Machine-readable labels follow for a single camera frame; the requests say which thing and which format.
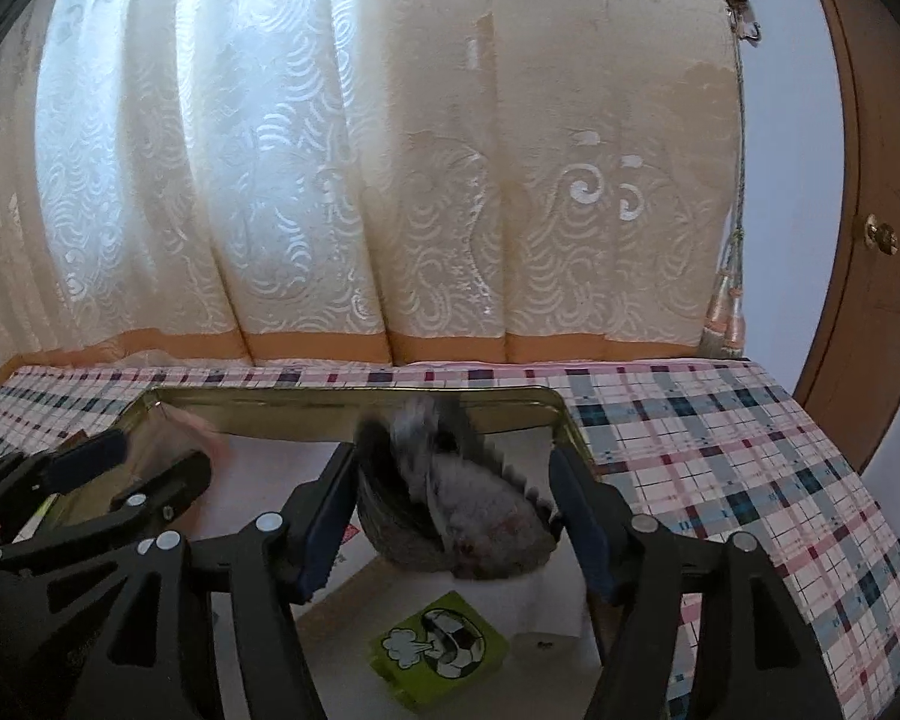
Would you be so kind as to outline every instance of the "table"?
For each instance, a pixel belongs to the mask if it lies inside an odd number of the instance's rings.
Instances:
[[[0,456],[93,434],[151,386],[549,386],[578,420],[601,479],[676,532],[754,533],[813,626],[847,720],[900,685],[900,540],[807,413],[753,362],[24,367],[0,387]],[[685,713],[700,624],[686,596],[668,689]]]

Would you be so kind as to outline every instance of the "metal tray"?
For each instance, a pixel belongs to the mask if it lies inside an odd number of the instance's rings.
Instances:
[[[346,442],[352,440],[362,415],[387,415],[406,398],[427,388],[398,386],[299,386],[252,389],[238,386],[165,386],[149,389],[122,411],[114,423],[127,433],[136,430],[149,410],[175,406],[215,425],[223,433],[286,440]],[[550,427],[554,443],[572,445],[593,463],[577,423],[562,396],[547,386],[500,386],[487,389],[435,388],[434,394],[456,395],[474,427],[485,434]],[[83,522],[104,514],[111,498],[136,481],[141,469],[117,466],[50,506],[39,530]]]

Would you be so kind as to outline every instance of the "metal screw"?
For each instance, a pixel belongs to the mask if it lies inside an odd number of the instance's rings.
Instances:
[[[265,512],[257,517],[257,530],[261,533],[270,533],[283,525],[283,517],[277,512]]]
[[[173,549],[180,543],[180,534],[177,531],[164,531],[156,538],[156,545],[160,549]]]
[[[656,517],[650,514],[634,514],[634,519],[631,519],[631,528],[637,533],[653,533],[659,526]]]
[[[731,541],[733,541],[733,546],[737,549],[742,549],[744,552],[752,552],[760,545],[760,542],[756,541],[756,536],[746,531],[734,533]]]

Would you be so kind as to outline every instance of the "pigeon toy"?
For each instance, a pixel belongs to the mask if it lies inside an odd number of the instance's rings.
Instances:
[[[410,398],[390,423],[362,420],[357,510],[391,562],[461,579],[506,579],[547,562],[560,525],[450,396]]]

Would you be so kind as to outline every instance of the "curtain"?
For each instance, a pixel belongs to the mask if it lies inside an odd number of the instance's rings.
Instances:
[[[690,353],[724,0],[34,0],[0,46],[24,362]]]

